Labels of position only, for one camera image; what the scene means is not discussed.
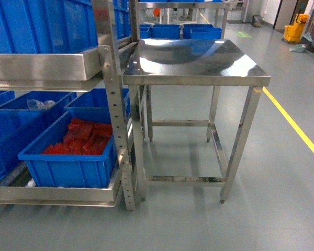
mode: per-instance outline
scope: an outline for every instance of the stainless steel table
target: stainless steel table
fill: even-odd
[[[142,199],[146,182],[221,187],[221,203],[228,198],[250,126],[270,77],[230,40],[145,39],[129,60],[123,75],[129,85],[138,185]],[[151,85],[213,86],[208,120],[152,120]],[[222,150],[215,127],[220,86],[248,86],[248,95],[229,161]],[[207,127],[207,142],[214,140],[222,177],[146,176],[143,166],[142,107],[147,104],[148,136],[153,126]]]

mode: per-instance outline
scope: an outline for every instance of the gray epoxy floor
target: gray epoxy floor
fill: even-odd
[[[252,38],[239,38],[244,30]],[[267,27],[227,25],[272,81],[268,90],[314,142],[314,55]],[[230,155],[246,89],[221,89],[217,129]],[[205,119],[210,87],[153,87],[154,118]],[[156,128],[148,174],[218,175],[205,129]],[[314,250],[314,154],[263,93],[229,200],[219,188],[148,187],[136,211],[0,206],[0,250]]]

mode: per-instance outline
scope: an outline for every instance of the metal rack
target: metal rack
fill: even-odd
[[[228,15],[228,9],[229,9],[230,3],[221,2],[221,3],[214,3],[214,2],[202,2],[202,3],[138,3],[138,9],[139,8],[185,8],[185,9],[215,9],[215,21],[214,26],[218,25],[218,16],[219,16],[219,10],[223,9],[223,21],[222,21],[222,35],[223,38],[225,35],[225,29],[227,24],[227,15]]]
[[[210,119],[208,121],[172,121],[173,125],[176,123],[176,126],[207,126],[208,132],[211,133],[211,135],[207,134],[207,138],[215,139],[221,169],[226,174],[226,177],[196,177],[193,179],[193,177],[145,176],[142,151],[144,129],[142,131],[142,124],[144,124],[144,106],[147,105],[148,134],[152,138],[152,126],[158,126],[158,121],[152,121],[150,84],[162,84],[164,81],[170,81],[171,84],[184,82],[188,85],[199,85],[201,83],[200,78],[198,76],[183,77],[181,75],[170,76],[167,74],[164,76],[162,74],[146,76],[141,75],[141,73],[135,74],[135,71],[134,74],[128,74],[127,71],[124,78],[126,80],[125,83],[130,85],[131,99],[131,120],[127,123],[124,113],[121,73],[121,66],[127,65],[129,57],[132,55],[139,40],[139,21],[137,20],[139,8],[190,7],[224,8],[228,10],[229,4],[208,2],[138,3],[137,0],[131,0],[132,36],[119,41],[116,39],[113,2],[111,0],[92,0],[92,5],[98,35],[98,48],[78,54],[0,55],[0,90],[71,90],[87,92],[101,80],[104,80],[118,152],[118,168],[115,168],[110,184],[104,189],[47,188],[26,187],[26,183],[31,177],[26,167],[21,165],[0,181],[0,203],[114,207],[123,191],[126,208],[132,211],[140,200],[145,200],[147,181],[175,181],[175,183],[184,184],[190,181],[192,185],[195,183],[196,185],[209,184],[220,187],[226,187],[226,184],[229,184],[227,190],[230,189],[233,179],[229,177],[236,174],[261,88],[268,85],[269,77],[261,74],[259,76],[234,76],[229,78],[225,76],[206,76],[209,78],[209,81],[213,79],[211,82],[215,84]],[[226,19],[227,12],[225,12],[223,19],[222,34],[224,34],[226,27]],[[136,53],[132,57],[129,70],[133,68],[133,59],[137,56],[138,54]],[[221,60],[222,58],[223,55],[216,58],[216,60]],[[236,144],[232,154],[236,159],[231,159],[228,166],[221,152],[221,145],[214,125],[219,85],[222,85],[222,81],[228,81],[224,85],[236,85],[237,81],[240,81],[243,85],[250,86],[237,135],[239,144]],[[159,125],[163,126],[168,125],[170,121],[160,122]]]
[[[220,202],[224,203],[229,196],[241,161],[262,88],[268,86],[269,82],[270,77],[230,40],[141,40],[124,73],[124,83],[129,85],[139,175],[149,184],[221,187]],[[152,85],[213,86],[208,120],[153,120],[150,88]],[[222,149],[215,125],[221,86],[248,87],[229,160]],[[213,139],[221,177],[144,175],[139,109],[145,103],[150,141],[153,138],[153,126],[206,127],[207,143]]]
[[[136,23],[136,3],[131,4]],[[135,209],[138,173],[132,123],[124,113],[121,66],[137,44],[136,25],[131,37],[117,40],[113,2],[92,0],[92,5],[98,48],[77,54],[0,54],[0,90],[87,92],[104,80],[118,152],[110,183],[104,189],[27,187],[31,176],[22,164],[0,180],[0,203],[114,207],[123,191],[127,209]]]

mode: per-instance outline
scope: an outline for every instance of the green floor marking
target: green floor marking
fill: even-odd
[[[240,38],[251,38],[251,36],[245,31],[235,31],[235,32]]]

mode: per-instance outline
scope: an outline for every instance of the table top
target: table top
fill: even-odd
[[[230,40],[143,39],[126,85],[267,86],[270,77]]]

